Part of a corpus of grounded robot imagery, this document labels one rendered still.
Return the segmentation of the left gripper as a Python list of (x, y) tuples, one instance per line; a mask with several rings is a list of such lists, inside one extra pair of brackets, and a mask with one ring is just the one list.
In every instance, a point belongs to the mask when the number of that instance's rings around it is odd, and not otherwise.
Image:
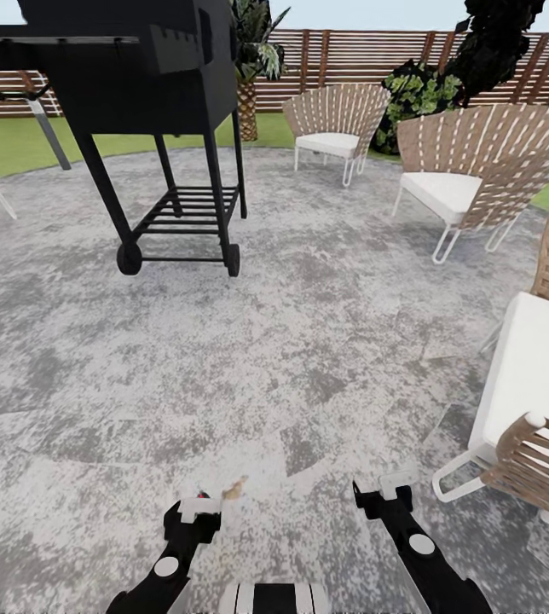
[(166, 513), (164, 518), (165, 535), (167, 542), (178, 536), (188, 538), (194, 549), (199, 544), (211, 543), (214, 532), (221, 528), (220, 514), (198, 513), (193, 523), (182, 523), (182, 513), (178, 512), (181, 501), (174, 504)]

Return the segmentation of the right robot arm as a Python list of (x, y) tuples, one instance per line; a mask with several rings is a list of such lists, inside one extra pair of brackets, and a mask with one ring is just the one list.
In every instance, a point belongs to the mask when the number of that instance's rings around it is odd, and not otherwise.
[(494, 614), (480, 588), (464, 581), (444, 560), (437, 545), (413, 521), (411, 491), (415, 472), (405, 470), (378, 477), (380, 491), (362, 493), (355, 486), (355, 502), (367, 519), (382, 519), (400, 551), (397, 563), (407, 588), (422, 614)]

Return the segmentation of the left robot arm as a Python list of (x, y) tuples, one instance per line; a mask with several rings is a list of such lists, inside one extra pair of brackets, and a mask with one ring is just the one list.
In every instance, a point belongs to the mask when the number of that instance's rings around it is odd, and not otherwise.
[[(193, 193), (213, 190), (193, 189)], [(198, 496), (186, 498), (182, 512), (181, 501), (174, 504), (164, 518), (168, 542), (162, 558), (155, 561), (153, 573), (129, 594), (120, 593), (108, 607), (106, 614), (183, 614), (190, 596), (189, 561), (199, 544), (211, 543), (214, 532), (221, 528), (222, 500)]]

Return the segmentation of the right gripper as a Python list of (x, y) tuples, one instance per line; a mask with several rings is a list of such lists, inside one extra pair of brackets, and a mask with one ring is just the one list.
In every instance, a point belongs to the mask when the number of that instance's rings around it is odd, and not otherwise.
[(407, 486), (396, 487), (397, 499), (385, 501), (378, 492), (362, 493), (355, 486), (355, 502), (359, 509), (364, 509), (367, 519), (382, 519), (384, 526), (388, 528), (390, 519), (398, 513), (410, 515), (413, 512), (411, 491)]

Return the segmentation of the robot trunk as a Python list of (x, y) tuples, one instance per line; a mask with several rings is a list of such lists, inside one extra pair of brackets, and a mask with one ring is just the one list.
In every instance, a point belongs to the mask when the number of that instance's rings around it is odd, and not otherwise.
[(331, 614), (319, 583), (231, 583), (217, 614)]

